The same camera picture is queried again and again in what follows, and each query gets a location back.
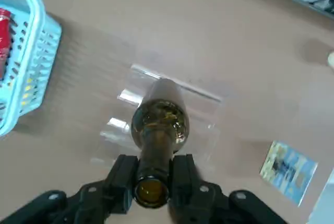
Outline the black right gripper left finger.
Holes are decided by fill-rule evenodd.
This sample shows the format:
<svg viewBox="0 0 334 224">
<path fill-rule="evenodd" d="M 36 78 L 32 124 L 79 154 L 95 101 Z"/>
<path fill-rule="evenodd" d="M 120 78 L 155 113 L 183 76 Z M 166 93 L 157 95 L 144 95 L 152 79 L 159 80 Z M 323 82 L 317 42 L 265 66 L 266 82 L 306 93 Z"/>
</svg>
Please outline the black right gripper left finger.
<svg viewBox="0 0 334 224">
<path fill-rule="evenodd" d="M 104 180 L 84 184 L 72 196 L 46 191 L 1 223 L 105 223 L 110 215 L 129 211 L 137 168 L 137 157 L 119 155 Z"/>
</svg>

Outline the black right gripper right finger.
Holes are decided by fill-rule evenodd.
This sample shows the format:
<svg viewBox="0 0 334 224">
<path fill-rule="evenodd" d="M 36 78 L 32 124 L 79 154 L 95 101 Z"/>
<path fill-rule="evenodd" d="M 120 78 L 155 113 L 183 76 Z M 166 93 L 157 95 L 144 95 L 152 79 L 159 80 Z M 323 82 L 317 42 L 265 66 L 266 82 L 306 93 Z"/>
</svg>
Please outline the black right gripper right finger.
<svg viewBox="0 0 334 224">
<path fill-rule="evenodd" d="M 173 158 L 170 190 L 169 206 L 175 223 L 286 222 L 250 191 L 224 195 L 219 185 L 200 177 L 190 154 Z"/>
</svg>

